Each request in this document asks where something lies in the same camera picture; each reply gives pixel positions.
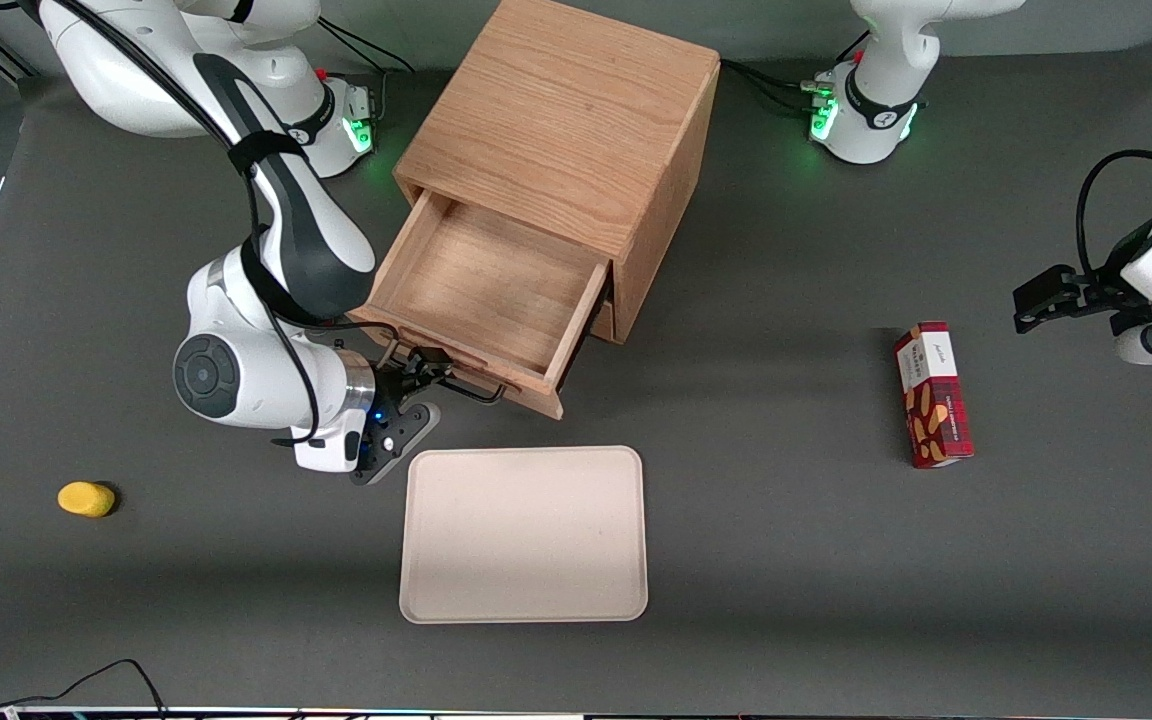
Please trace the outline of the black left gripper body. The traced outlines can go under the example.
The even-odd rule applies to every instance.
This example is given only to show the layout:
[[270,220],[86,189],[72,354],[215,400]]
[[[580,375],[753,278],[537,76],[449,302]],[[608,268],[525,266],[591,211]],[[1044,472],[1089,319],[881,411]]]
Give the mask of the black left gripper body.
[[1087,314],[1111,314],[1108,324],[1114,336],[1146,327],[1152,323],[1152,302],[1126,285],[1117,270],[1111,265],[1089,270],[1082,291],[1083,309]]

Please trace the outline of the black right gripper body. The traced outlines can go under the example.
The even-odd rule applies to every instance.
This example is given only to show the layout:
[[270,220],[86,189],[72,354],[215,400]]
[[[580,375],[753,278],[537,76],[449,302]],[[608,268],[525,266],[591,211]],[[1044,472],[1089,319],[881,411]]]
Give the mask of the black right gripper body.
[[401,415],[407,397],[417,388],[414,376],[402,366],[376,365],[372,367],[376,391],[372,393],[372,420],[393,420]]

